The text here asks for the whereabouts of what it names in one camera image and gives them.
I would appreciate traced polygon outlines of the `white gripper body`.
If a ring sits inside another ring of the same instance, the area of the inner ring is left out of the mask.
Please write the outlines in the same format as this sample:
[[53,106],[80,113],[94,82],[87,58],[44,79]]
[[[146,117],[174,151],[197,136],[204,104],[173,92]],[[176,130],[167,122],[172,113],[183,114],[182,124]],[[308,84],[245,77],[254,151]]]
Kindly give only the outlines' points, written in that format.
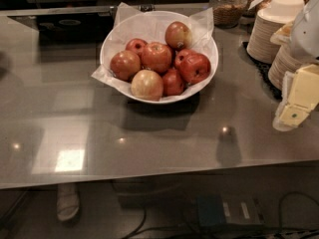
[[319,0],[309,0],[296,16],[290,36],[292,56],[305,63],[319,63]]

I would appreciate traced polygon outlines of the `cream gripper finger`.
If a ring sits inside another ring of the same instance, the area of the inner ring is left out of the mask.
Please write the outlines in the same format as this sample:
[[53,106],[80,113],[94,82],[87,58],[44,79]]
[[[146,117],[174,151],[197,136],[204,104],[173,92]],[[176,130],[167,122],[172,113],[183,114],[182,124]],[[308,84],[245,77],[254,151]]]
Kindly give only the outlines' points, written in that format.
[[301,67],[286,72],[282,83],[282,101],[273,120],[279,131],[298,128],[319,104],[319,66]]
[[272,34],[270,42],[276,45],[289,44],[291,42],[291,31],[293,27],[293,21],[288,22]]

